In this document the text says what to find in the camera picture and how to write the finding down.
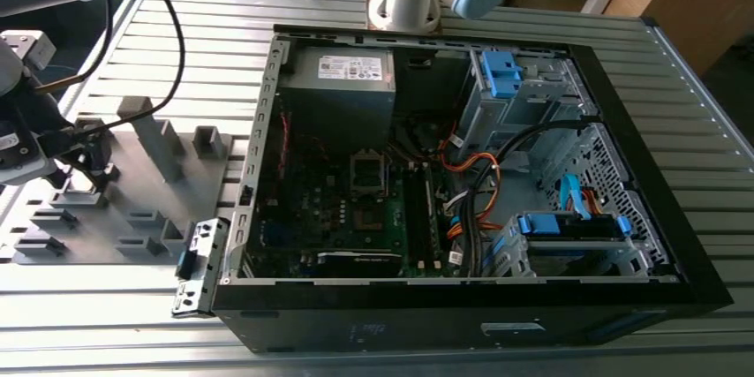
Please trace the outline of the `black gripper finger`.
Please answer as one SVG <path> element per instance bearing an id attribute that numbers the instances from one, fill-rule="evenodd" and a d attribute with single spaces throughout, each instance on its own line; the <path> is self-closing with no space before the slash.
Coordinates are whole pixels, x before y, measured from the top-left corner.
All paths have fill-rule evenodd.
<path id="1" fill-rule="evenodd" d="M 53 165 L 53 172 L 45 176 L 45 181 L 56 190 L 61 190 L 72 173 L 72 157 L 69 155 L 63 155 L 61 157 L 53 158 L 51 162 Z"/>
<path id="2" fill-rule="evenodd" d="M 109 130 L 95 132 L 95 127 L 77 127 L 75 135 L 81 145 L 75 153 L 75 169 L 84 174 L 92 185 L 107 185 L 113 179 L 109 169 L 113 134 Z"/>

